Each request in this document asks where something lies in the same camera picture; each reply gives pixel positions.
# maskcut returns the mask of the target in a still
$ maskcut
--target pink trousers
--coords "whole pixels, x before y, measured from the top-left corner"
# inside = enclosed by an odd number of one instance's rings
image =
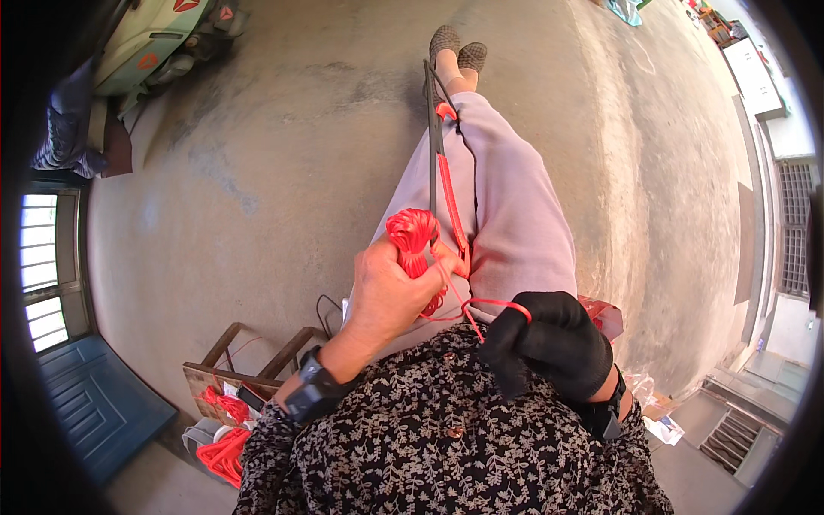
[[[577,295],[572,234],[541,155],[483,96],[466,91],[452,96],[452,102],[463,138],[457,124],[447,118],[443,146],[461,225],[472,249],[469,280],[452,275],[458,295],[463,300],[482,297],[505,301],[525,291]],[[386,231],[390,216],[406,208],[429,209],[428,131],[406,165],[372,241]],[[440,176],[437,215],[441,238],[457,252]],[[491,322],[502,310],[483,303],[470,308],[476,320],[485,322]],[[458,297],[450,291],[433,317],[458,314]],[[456,323],[419,318],[377,358],[413,347]]]

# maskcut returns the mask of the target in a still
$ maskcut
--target brown plaid slipper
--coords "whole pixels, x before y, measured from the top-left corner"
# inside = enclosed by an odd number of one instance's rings
[[[433,68],[435,66],[435,57],[438,55],[438,52],[445,49],[450,49],[451,51],[458,53],[458,50],[461,48],[461,38],[458,36],[458,31],[455,30],[455,27],[449,25],[441,25],[435,31],[435,34],[432,36],[432,40],[429,41],[429,62],[432,64]],[[426,81],[424,79],[424,97],[426,97]],[[444,100],[438,94],[438,89],[436,88],[436,81],[432,79],[432,102],[435,105],[440,104]]]
[[[458,52],[458,68],[469,68],[480,74],[485,61],[486,45],[483,43],[469,43]]]

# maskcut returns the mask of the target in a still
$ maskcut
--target green scooter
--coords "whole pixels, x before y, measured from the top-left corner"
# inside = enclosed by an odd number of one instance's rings
[[[93,80],[89,145],[102,152],[106,113],[122,120],[144,96],[156,96],[198,61],[225,54],[249,13],[238,0],[130,0],[115,11]]]

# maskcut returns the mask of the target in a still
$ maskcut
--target sleeve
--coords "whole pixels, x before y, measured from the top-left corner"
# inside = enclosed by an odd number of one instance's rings
[[[270,400],[243,447],[243,476],[234,515],[273,513],[280,498],[292,445],[300,433],[295,424]]]
[[[590,489],[590,506],[612,506],[614,513],[673,513],[655,480],[637,400],[620,425],[621,436],[604,444],[594,457],[592,486],[596,488]]]

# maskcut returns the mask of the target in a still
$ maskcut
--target metal grille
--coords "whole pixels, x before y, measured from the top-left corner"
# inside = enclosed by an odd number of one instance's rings
[[[778,163],[781,181],[784,267],[781,290],[805,295],[807,288],[807,216],[810,210],[812,176],[808,163]]]
[[[699,449],[727,472],[735,474],[756,441],[759,429],[761,425],[754,419],[730,410]]]

